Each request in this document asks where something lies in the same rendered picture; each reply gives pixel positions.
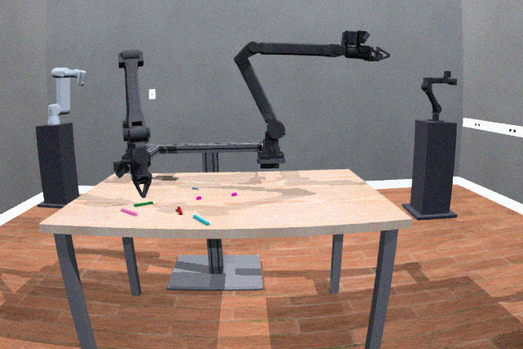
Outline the turquoise rod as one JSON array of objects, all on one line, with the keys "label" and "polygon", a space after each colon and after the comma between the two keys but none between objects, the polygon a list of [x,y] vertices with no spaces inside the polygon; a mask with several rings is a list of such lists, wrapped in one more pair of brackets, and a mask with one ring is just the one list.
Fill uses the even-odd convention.
[{"label": "turquoise rod", "polygon": [[206,226],[209,226],[209,225],[210,225],[209,221],[206,221],[206,220],[204,220],[203,218],[201,218],[201,217],[199,217],[199,216],[197,216],[197,215],[193,215],[193,218],[196,219],[196,220],[198,220],[198,221],[200,221],[200,222],[202,222],[202,223],[203,223],[204,225],[206,225]]}]

